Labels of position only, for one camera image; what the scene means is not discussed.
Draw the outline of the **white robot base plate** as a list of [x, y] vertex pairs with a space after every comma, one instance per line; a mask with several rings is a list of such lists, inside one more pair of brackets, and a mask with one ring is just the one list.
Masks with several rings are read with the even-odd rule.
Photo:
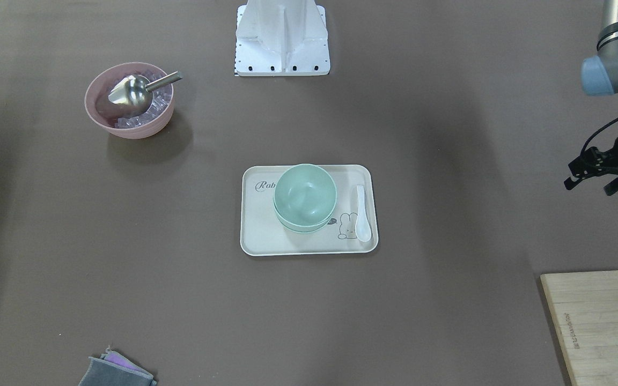
[[236, 17], [235, 76], [329, 74], [323, 6], [314, 1], [248, 1], [238, 7]]

